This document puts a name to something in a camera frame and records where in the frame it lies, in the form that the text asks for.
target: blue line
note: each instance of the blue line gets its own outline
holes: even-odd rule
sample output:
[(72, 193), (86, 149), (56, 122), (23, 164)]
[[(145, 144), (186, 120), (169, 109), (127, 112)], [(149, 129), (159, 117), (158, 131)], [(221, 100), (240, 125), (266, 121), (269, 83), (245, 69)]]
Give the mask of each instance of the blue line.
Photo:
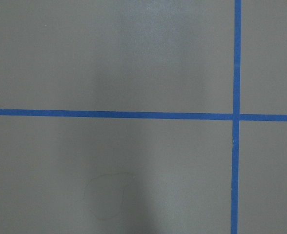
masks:
[(243, 121), (279, 121), (287, 122), (287, 115), (258, 115), (258, 114), (241, 114), (240, 120)]
[(232, 114), (0, 109), (0, 116), (232, 120)]
[(231, 157), (231, 234), (238, 233), (239, 134), (240, 134), (240, 64), (241, 64), (241, 0), (235, 0), (233, 67), (233, 122)]

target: gray floor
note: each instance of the gray floor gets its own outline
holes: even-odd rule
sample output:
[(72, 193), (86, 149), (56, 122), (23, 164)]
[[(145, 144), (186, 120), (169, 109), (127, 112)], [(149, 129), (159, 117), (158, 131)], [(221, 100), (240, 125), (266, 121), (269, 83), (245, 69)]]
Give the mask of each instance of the gray floor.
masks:
[[(233, 0), (0, 0), (0, 108), (231, 113)], [(242, 1), (241, 113), (287, 114), (287, 1)], [(230, 234), (231, 121), (0, 117), (0, 233)], [(240, 123), (238, 234), (287, 234), (287, 123)]]

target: horizontal blue line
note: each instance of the horizontal blue line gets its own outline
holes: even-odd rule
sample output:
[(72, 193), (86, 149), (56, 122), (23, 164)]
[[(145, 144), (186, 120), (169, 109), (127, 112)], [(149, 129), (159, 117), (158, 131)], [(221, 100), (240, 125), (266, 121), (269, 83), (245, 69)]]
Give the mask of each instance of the horizontal blue line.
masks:
[(0, 116), (232, 120), (232, 114), (0, 109)]
[(239, 120), (243, 121), (280, 121), (287, 122), (287, 115), (258, 115), (258, 114), (240, 114)]

